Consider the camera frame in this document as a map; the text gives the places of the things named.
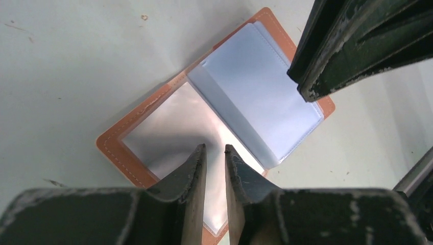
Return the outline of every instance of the orange border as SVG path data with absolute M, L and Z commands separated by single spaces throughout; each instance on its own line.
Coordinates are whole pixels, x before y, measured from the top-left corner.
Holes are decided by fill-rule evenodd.
M 129 148 L 123 144 L 122 139 L 136 128 L 144 119 L 146 119 L 156 108 L 158 108 L 170 95 L 178 89 L 181 81 L 186 77 L 186 74 L 197 66 L 204 58 L 223 44 L 228 38 L 234 35 L 239 29 L 247 23 L 262 22 L 275 41 L 283 50 L 284 54 L 293 60 L 296 46 L 284 31 L 274 14 L 269 8 L 263 8 L 253 17 L 247 20 L 244 24 L 238 27 L 230 35 L 215 45 L 199 60 L 190 65 L 187 69 L 180 72 L 171 81 L 158 89 L 153 95 L 143 101 L 139 106 L 128 113 L 124 118 L 118 121 L 105 133 L 103 133 L 96 141 L 98 149 L 110 160 L 135 186 L 148 188 L 158 181 L 158 178 L 145 167 L 144 164 L 132 153 Z M 327 96 L 318 101 L 325 119 L 335 110 L 335 105 Z M 216 245 L 226 234 L 228 226 L 226 225 L 218 237 L 214 237 L 206 228 L 203 228 L 202 244 Z

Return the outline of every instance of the open booklet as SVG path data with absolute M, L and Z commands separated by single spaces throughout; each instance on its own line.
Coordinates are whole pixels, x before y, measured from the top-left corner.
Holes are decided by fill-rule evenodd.
M 227 231 L 225 145 L 264 175 L 334 111 L 328 97 L 303 100 L 286 74 L 294 52 L 272 12 L 262 9 L 97 145 L 134 184 L 149 187 L 205 143 L 203 243 L 215 244 Z

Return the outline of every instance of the white table surface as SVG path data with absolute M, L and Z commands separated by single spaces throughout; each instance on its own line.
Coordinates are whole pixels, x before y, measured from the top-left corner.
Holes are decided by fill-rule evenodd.
M 0 210 L 24 189 L 52 186 L 46 180 L 130 186 L 96 138 L 262 7 L 298 43 L 312 3 L 1 1 Z M 335 113 L 269 179 L 286 188 L 392 188 L 433 145 L 432 67 L 332 95 Z

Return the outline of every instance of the stain on surface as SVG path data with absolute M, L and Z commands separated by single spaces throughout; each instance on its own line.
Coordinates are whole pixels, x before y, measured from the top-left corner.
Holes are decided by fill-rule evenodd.
M 59 183 L 59 182 L 57 182 L 57 181 L 54 181 L 54 180 L 47 180 L 47 179 L 43 179 L 43 180 L 45 180 L 45 181 L 47 181 L 48 183 L 51 183 L 51 184 L 53 184 L 53 185 L 55 185 L 55 186 L 58 186 L 58 187 L 67 187 L 66 185 L 64 185 L 64 184 L 62 184 L 62 183 Z
M 6 24 L 6 23 L 3 23 L 5 26 L 7 26 L 7 27 L 11 27 L 11 28 L 14 28 L 14 29 L 17 29 L 17 30 L 20 30 L 20 31 L 23 31 L 23 32 L 29 32 L 29 31 L 27 31 L 27 30 L 24 30 L 23 28 L 19 28 L 19 27 L 15 27 L 15 26 L 12 26 L 12 25 L 10 25 L 10 24 Z

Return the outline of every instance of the silver reflective sleeve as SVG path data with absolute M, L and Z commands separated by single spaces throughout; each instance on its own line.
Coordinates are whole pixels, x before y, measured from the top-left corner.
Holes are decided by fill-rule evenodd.
M 182 164 L 198 144 L 206 144 L 204 223 L 215 236 L 227 222 L 225 145 L 233 145 L 246 163 L 263 173 L 256 159 L 188 81 L 123 142 L 160 179 Z

